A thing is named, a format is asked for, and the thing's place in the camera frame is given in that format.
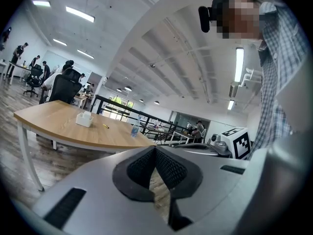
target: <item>tissue box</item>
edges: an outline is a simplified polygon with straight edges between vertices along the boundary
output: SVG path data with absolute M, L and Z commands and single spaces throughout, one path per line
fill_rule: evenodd
M 80 113 L 77 115 L 76 123 L 79 125 L 82 125 L 84 127 L 90 127 L 92 120 L 93 120 L 93 117 L 90 116 L 89 118 L 85 118 L 85 117 L 83 117 L 83 115 L 84 115 L 83 113 Z

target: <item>ceiling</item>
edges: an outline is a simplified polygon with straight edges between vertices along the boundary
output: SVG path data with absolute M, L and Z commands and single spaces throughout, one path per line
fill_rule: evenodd
M 236 48 L 245 49 L 242 79 L 245 68 L 261 70 L 256 48 L 248 40 L 222 39 L 214 27 L 209 33 L 201 31 L 198 7 L 212 0 L 48 1 L 51 7 L 34 6 L 31 0 L 25 5 L 49 43 L 63 48 L 53 42 L 55 38 L 67 43 L 67 51 L 80 49 L 92 55 L 90 61 L 109 77 L 105 86 L 115 91 L 131 86 L 128 98 L 134 100 L 175 95 L 227 108 Z M 94 16 L 95 22 L 67 13 L 65 6 Z M 154 14 L 156 23 L 145 30 L 145 17 Z M 129 41 L 132 36 L 139 37 Z M 235 99 L 233 110 L 249 112 L 258 105 L 260 87 L 249 84 L 245 96 Z

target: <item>water bottle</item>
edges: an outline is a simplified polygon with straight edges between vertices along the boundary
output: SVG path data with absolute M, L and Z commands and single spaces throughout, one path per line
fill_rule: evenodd
M 131 132 L 131 136 L 133 138 L 135 138 L 137 136 L 137 133 L 138 133 L 138 130 L 139 130 L 139 127 L 140 127 L 140 119 L 141 119 L 141 116 L 138 117 L 136 123 L 133 126 L 133 129 L 132 129 L 132 132 Z

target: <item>wooden floor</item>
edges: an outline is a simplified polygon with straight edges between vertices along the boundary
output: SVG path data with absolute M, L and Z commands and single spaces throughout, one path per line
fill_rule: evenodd
M 42 194 L 36 190 L 22 159 L 17 134 L 17 121 L 13 112 L 37 105 L 39 97 L 23 95 L 28 90 L 18 78 L 9 86 L 8 80 L 2 81 L 0 88 L 0 173 L 1 180 L 9 194 L 31 207 Z M 32 160 L 47 190 L 81 165 L 99 158 L 110 156 L 106 152 L 90 151 L 58 144 L 58 150 L 52 148 L 50 140 L 27 132 Z M 150 183 L 155 194 L 155 208 L 167 221 L 169 211 L 169 190 L 155 170 Z

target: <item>checkered shirt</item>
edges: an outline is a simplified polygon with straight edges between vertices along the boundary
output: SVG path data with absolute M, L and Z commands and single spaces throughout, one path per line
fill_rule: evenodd
M 300 24 L 286 5 L 264 2 L 260 6 L 260 19 L 264 20 L 265 40 L 265 46 L 261 45 L 259 50 L 263 69 L 262 107 L 251 155 L 291 133 L 291 126 L 275 96 L 311 50 Z

